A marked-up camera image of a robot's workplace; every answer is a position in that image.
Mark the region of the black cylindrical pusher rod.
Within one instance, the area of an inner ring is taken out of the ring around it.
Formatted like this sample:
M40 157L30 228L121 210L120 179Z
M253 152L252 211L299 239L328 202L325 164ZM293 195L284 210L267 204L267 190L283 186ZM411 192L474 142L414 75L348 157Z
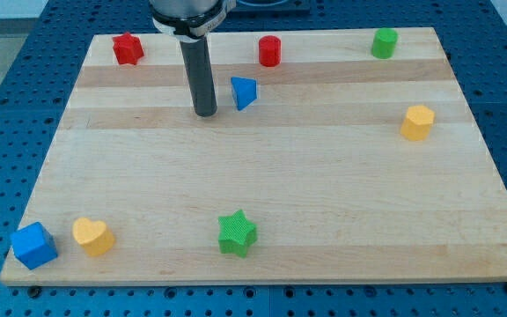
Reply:
M195 42L182 41L180 49L194 111L198 116L211 117L217 112L217 99L208 41L205 37Z

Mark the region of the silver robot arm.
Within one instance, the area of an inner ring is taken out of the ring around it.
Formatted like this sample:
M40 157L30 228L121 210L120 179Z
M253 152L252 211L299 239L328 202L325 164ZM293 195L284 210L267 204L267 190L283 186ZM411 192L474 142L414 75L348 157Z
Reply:
M235 0L149 1L154 26L180 43L194 111L201 117L217 112L207 35L235 6Z

